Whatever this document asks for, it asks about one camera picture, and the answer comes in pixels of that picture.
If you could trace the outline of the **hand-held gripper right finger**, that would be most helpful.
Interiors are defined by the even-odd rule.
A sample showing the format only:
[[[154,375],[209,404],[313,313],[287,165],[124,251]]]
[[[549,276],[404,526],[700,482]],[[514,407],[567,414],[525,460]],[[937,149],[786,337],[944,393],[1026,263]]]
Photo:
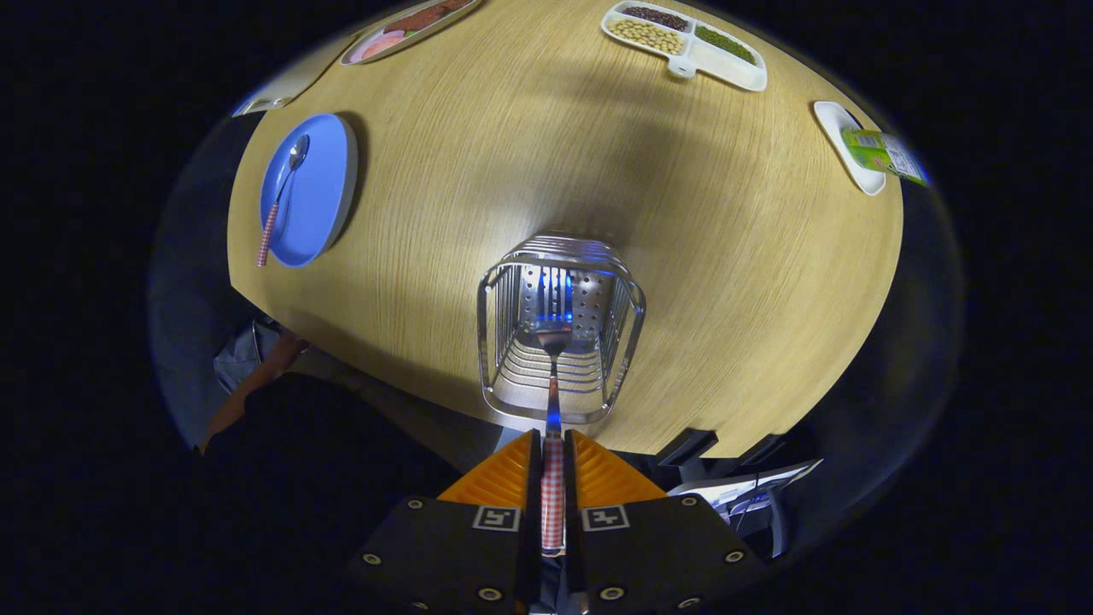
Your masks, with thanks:
[[[564,436],[564,589],[578,614],[714,614],[769,575],[700,495],[667,495],[578,431]]]

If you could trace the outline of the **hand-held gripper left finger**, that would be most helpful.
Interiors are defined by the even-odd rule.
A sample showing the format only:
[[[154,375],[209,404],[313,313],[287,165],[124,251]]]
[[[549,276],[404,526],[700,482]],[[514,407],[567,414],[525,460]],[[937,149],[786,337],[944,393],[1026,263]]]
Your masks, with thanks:
[[[393,506],[348,563],[372,614],[527,614],[540,592],[538,430],[522,433],[437,497]]]

